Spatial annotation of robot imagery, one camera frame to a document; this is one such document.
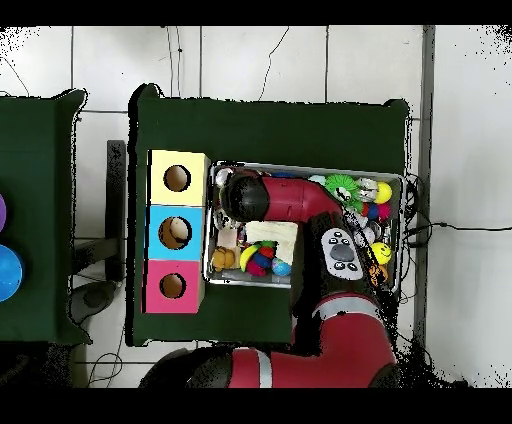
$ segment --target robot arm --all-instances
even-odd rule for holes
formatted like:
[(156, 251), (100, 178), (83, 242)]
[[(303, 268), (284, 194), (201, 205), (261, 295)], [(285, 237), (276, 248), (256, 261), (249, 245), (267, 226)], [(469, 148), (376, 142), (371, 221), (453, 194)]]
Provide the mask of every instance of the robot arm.
[(201, 365), (188, 385), (395, 386), (396, 360), (367, 278), (370, 259), (358, 253), (340, 205), (329, 193), (302, 179), (235, 175), (221, 203), (239, 221), (304, 223), (298, 240), (303, 287), (293, 307), (292, 342), (316, 342), (317, 351), (302, 356), (235, 349)]

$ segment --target table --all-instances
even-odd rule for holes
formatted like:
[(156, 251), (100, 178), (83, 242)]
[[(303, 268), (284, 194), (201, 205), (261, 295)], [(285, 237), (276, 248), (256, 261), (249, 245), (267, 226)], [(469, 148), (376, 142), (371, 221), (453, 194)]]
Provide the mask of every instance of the table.
[(197, 314), (141, 312), (149, 149), (201, 152), (212, 161), (403, 174), (408, 113), (404, 100), (384, 105), (183, 100), (161, 97), (153, 84), (140, 86), (129, 104), (127, 344), (290, 341), (290, 293), (283, 289), (210, 284)]
[(0, 243), (22, 258), (24, 280), (0, 303), (0, 340), (87, 343), (68, 317), (72, 249), (71, 135), (85, 93), (0, 97), (0, 193), (8, 223)]

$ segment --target smiley face ball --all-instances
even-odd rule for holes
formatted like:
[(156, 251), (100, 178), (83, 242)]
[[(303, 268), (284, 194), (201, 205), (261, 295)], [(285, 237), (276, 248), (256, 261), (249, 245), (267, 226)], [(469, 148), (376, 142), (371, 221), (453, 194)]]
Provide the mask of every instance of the smiley face ball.
[(386, 265), (391, 259), (391, 248), (385, 243), (373, 243), (370, 247), (379, 265)]
[(389, 199), (391, 199), (391, 187), (387, 183), (378, 182), (377, 183), (377, 197), (375, 198), (375, 203), (380, 205), (381, 203), (386, 203)]

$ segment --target circular hole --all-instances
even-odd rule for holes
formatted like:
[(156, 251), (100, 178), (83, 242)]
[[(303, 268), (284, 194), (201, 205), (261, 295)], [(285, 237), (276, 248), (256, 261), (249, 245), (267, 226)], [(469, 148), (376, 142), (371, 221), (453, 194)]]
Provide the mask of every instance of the circular hole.
[(158, 238), (168, 249), (183, 249), (192, 238), (192, 227), (184, 218), (170, 217), (160, 224)]
[(165, 171), (164, 184), (169, 190), (179, 193), (188, 188), (190, 178), (187, 168), (182, 165), (173, 165)]
[(160, 292), (169, 299), (183, 296), (187, 284), (180, 274), (168, 274), (160, 280)]

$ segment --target purple ball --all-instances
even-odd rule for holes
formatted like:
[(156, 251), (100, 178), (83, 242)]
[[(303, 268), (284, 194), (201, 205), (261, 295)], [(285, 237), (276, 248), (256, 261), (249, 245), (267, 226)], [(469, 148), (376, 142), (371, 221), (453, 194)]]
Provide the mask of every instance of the purple ball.
[(4, 228), (7, 219), (7, 206), (5, 206), (4, 198), (0, 194), (0, 231)]

